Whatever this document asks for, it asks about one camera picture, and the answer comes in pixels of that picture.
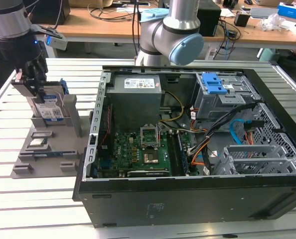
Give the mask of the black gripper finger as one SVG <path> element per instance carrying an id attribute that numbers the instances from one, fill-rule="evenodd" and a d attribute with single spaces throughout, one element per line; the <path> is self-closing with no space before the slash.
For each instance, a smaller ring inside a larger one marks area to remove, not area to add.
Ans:
<path id="1" fill-rule="evenodd" d="M 30 66 L 30 77 L 36 92 L 36 103 L 45 103 L 44 96 L 44 83 L 46 82 L 46 73 L 48 72 L 45 58 L 36 58 L 32 60 Z"/>
<path id="2" fill-rule="evenodd" d="M 11 84 L 23 96 L 36 96 L 35 67 L 32 63 L 26 63 L 23 68 L 16 68 L 15 77 Z"/>

